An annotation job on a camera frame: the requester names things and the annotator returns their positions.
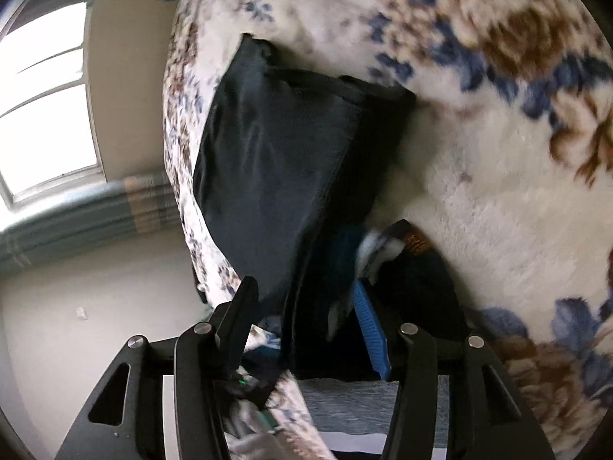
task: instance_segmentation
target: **bedsheet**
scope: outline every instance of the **bedsheet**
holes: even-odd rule
[[[613,403],[613,56],[581,1],[180,0],[166,170],[214,306],[240,280],[192,172],[242,33],[277,45],[289,67],[417,94],[367,225],[406,218],[430,237],[554,452],[575,456]],[[275,343],[256,327],[248,342]],[[289,374],[272,408],[304,458],[333,458]]]

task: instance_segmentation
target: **window frame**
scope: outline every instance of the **window frame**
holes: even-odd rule
[[[104,182],[106,178],[104,176],[104,169],[102,167],[102,159],[100,158],[100,150],[98,148],[98,141],[96,138],[96,130],[94,129],[94,119],[91,113],[91,95],[90,95],[90,82],[89,75],[87,70],[88,63],[88,43],[90,39],[90,22],[91,22],[91,10],[92,5],[91,2],[85,2],[85,28],[84,28],[84,37],[81,46],[70,48],[63,52],[57,53],[51,57],[47,57],[42,61],[37,62],[36,64],[32,64],[29,67],[36,66],[37,64],[41,64],[49,59],[53,59],[59,56],[62,56],[66,53],[73,52],[75,50],[82,49],[83,50],[83,74],[81,79],[77,81],[71,81],[61,86],[56,86],[49,90],[46,90],[42,93],[39,93],[28,100],[24,100],[20,104],[11,107],[11,109],[7,110],[7,112],[2,113],[0,118],[4,117],[8,113],[14,112],[20,107],[26,106],[34,102],[35,100],[42,99],[54,93],[66,90],[68,88],[72,88],[78,85],[85,85],[85,97],[87,100],[87,112],[88,119],[90,121],[90,132],[91,139],[94,145],[94,152],[96,153],[96,164],[92,166],[88,166],[85,168],[77,169],[71,171],[69,173],[65,173],[63,175],[56,176],[55,178],[48,179],[47,181],[43,181],[36,185],[33,185],[30,188],[27,188],[21,192],[13,194],[8,185],[4,181],[4,177],[0,172],[0,198],[4,201],[5,206],[9,210],[9,212],[13,212],[17,209],[20,209],[23,206],[31,204],[32,202],[39,200],[43,197],[52,196],[55,194],[59,194],[69,189],[73,189],[82,185]]]

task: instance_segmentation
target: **floral pattern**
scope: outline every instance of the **floral pattern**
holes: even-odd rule
[[[599,168],[611,170],[607,105],[596,106],[593,121],[579,119],[593,96],[589,89],[604,83],[610,90],[613,84],[613,70],[603,60],[611,58],[611,49],[580,2],[379,0],[369,26],[371,39],[383,48],[377,60],[398,81],[413,76],[413,64],[434,63],[455,69],[465,92],[488,81],[512,103],[523,90],[526,116],[549,120],[554,161],[573,169],[588,187]],[[382,72],[371,76],[377,79]],[[604,101],[611,99],[609,91]]]
[[[613,406],[613,347],[607,326],[613,302],[613,250],[608,299],[597,314],[582,298],[556,300],[551,342],[534,342],[519,316],[502,308],[472,312],[517,383],[554,453],[583,446]]]
[[[164,156],[212,306],[240,278],[207,230],[192,170],[244,32],[274,42],[290,67],[415,91],[415,123],[370,221],[406,218],[433,238],[554,450],[572,457],[613,402],[603,253],[613,244],[613,56],[581,1],[180,0]],[[278,343],[253,327],[247,346]],[[332,458],[289,374],[270,406],[303,458]]]

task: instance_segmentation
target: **metal screw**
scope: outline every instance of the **metal screw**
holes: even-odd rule
[[[128,347],[136,350],[145,343],[145,338],[142,335],[133,335],[128,339]]]
[[[485,342],[483,342],[483,339],[480,338],[478,335],[471,335],[468,338],[468,345],[471,348],[476,348],[476,349],[480,349],[483,346],[485,346]]]
[[[208,334],[211,331],[212,327],[210,323],[205,321],[201,321],[199,324],[196,324],[194,327],[194,332],[199,335]]]
[[[400,331],[405,335],[415,335],[418,330],[418,326],[413,323],[403,323],[400,326]]]

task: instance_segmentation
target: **blue flower pattern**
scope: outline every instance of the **blue flower pattern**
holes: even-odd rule
[[[275,22],[272,16],[272,5],[262,0],[250,0],[243,6],[246,12],[251,13],[251,19],[258,22]]]
[[[373,82],[381,81],[384,77],[383,71],[376,67],[369,67],[369,76],[373,79]]]
[[[436,0],[407,0],[412,5],[435,7]],[[376,44],[384,44],[384,30],[391,23],[384,13],[377,13],[369,21],[370,39]],[[451,23],[443,18],[433,24],[442,35],[443,41],[429,48],[430,58],[440,67],[451,67],[460,76],[460,88],[463,92],[474,92],[484,81],[488,81],[496,89],[500,97],[508,104],[513,103],[520,94],[520,84],[514,78],[499,74],[487,63],[480,51],[468,49],[456,37]],[[413,66],[408,63],[398,63],[388,54],[379,53],[376,60],[384,68],[395,72],[402,83],[413,76]],[[380,78],[378,72],[371,72],[374,80]],[[562,121],[554,112],[551,97],[560,89],[593,88],[599,82],[613,79],[613,70],[608,63],[585,54],[578,56],[568,53],[554,68],[547,78],[540,78],[525,84],[523,88],[522,112],[530,119],[538,120],[547,116],[552,131],[564,129]]]
[[[200,95],[198,95],[195,99],[194,106],[196,111],[201,114],[204,109],[204,100]]]
[[[529,338],[528,329],[519,316],[504,308],[488,308],[470,312],[470,317],[491,339],[513,335]],[[597,399],[603,407],[613,404],[613,366],[605,355],[597,353],[595,336],[606,318],[595,317],[582,298],[556,301],[556,313],[551,322],[554,340],[572,353],[581,363],[583,393]]]

